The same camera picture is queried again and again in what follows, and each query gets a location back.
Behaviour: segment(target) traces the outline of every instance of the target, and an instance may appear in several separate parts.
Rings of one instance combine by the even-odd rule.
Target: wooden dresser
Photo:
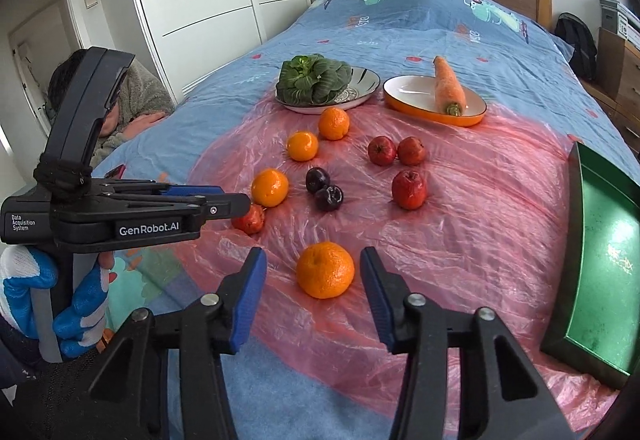
[[[640,50],[600,28],[598,84],[584,81],[582,84],[637,155],[640,152]]]

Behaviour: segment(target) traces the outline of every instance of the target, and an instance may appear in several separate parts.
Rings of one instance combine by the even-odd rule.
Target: leafy green vegetable
[[[320,54],[295,56],[282,63],[276,96],[292,106],[324,105],[351,81],[351,66]]]

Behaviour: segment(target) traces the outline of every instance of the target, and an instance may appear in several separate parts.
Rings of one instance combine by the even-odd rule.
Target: plastic bag
[[[318,116],[290,112],[272,96],[212,144],[191,174],[190,183],[226,192],[249,194],[252,179],[267,167],[284,171],[290,183],[287,199],[266,210],[255,239],[216,222],[196,242],[172,246],[202,290],[214,290],[259,245],[270,269],[252,333],[293,369],[392,416],[405,356],[391,356],[378,341],[359,273],[344,295],[324,301],[303,293],[294,273],[298,255],[312,243],[340,243],[356,264],[362,248],[373,245],[412,291],[449,309],[494,308],[575,430],[604,415],[612,391],[539,351],[566,242],[568,138],[500,106],[490,106],[473,128],[454,128],[387,109],[378,95],[348,112],[351,127],[343,140],[321,140],[314,160],[296,163],[287,159],[287,137],[317,132]],[[415,136],[427,148],[427,161],[415,168],[428,183],[420,210],[404,211],[391,201],[391,181],[406,168],[369,162],[367,144],[377,135],[395,143]],[[325,168],[343,189],[338,211],[315,209],[305,189],[312,166]],[[449,359],[446,425],[455,430],[460,366],[453,352]]]

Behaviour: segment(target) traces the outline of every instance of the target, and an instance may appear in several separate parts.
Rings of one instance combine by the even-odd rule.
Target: black backpack
[[[595,81],[598,49],[589,27],[577,16],[562,13],[558,16],[555,35],[574,47],[569,65],[575,75],[587,81]]]

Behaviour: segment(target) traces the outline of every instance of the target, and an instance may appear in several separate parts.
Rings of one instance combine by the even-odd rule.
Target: hand
[[[113,253],[98,255],[94,268],[74,292],[71,306],[53,321],[66,357],[79,357],[100,340],[113,263]],[[37,339],[29,290],[51,289],[57,280],[58,270],[45,253],[23,245],[6,248],[0,257],[0,315],[26,337]]]
[[[139,115],[130,122],[122,131],[127,141],[133,139],[136,135],[140,135],[147,128],[157,125],[166,117],[164,112],[148,113],[147,115]]]

